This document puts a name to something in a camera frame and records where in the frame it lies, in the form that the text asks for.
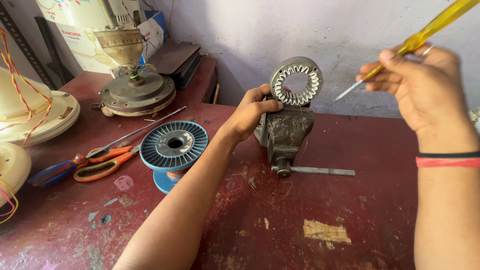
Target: cardboard box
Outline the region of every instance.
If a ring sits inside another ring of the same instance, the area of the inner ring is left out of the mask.
[[[142,22],[143,12],[140,11],[138,1],[109,2],[118,23],[124,25],[125,29],[134,27],[132,18]],[[108,25],[98,0],[36,0],[36,3],[45,19],[57,24],[94,29],[105,29]]]
[[[111,74],[110,69],[115,69],[118,66],[117,62],[103,52],[94,34],[94,32],[101,30],[62,24],[57,24],[57,27],[83,70]],[[138,29],[147,40],[144,42],[142,57],[148,59],[163,45],[168,37],[163,13],[158,12],[153,15],[153,17],[140,24]]]

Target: workbench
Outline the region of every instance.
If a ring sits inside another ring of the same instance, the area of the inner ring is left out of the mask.
[[[107,117],[90,108],[112,78],[82,73],[61,89],[79,101],[79,119],[65,133],[26,148],[32,157],[30,175],[149,124],[144,119],[159,119],[185,105],[164,123],[194,121],[213,137],[235,110],[202,103],[211,94],[216,63],[202,58],[189,87],[178,90],[172,104],[156,117]],[[228,89],[221,91],[228,95]],[[251,135],[233,153],[193,269],[414,268],[414,133],[402,119],[316,113],[314,120],[294,166],[351,169],[356,176],[292,173],[280,179],[271,171],[266,148]],[[139,144],[151,129],[122,145]],[[136,156],[100,180],[80,183],[70,175],[46,188],[24,184],[17,193],[17,212],[0,225],[0,267],[111,269],[165,197],[152,174]],[[133,186],[121,191],[114,183],[121,177],[130,177]],[[0,209],[7,211],[8,206]]]

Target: yellow screwdriver handle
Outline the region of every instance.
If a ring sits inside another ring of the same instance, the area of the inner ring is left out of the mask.
[[[404,55],[408,51],[414,51],[422,46],[425,41],[433,34],[438,32],[440,29],[451,24],[465,12],[469,11],[475,5],[477,5],[480,0],[457,0],[448,6],[444,11],[442,11],[438,16],[435,17],[426,27],[424,27],[420,32],[411,35],[405,42],[403,46],[397,51],[397,54]],[[383,69],[383,66],[378,66],[370,73],[368,73],[363,81],[366,81],[375,74],[379,73]]]

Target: red wristband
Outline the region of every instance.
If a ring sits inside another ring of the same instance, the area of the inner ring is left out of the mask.
[[[467,167],[480,168],[480,158],[452,158],[452,159],[432,159],[417,157],[417,167]]]

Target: finger ring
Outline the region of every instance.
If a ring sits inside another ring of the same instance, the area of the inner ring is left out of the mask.
[[[421,54],[421,56],[422,56],[422,57],[425,57],[425,55],[427,55],[427,53],[428,53],[433,47],[435,47],[435,45],[431,45],[428,49],[426,49],[426,50]]]

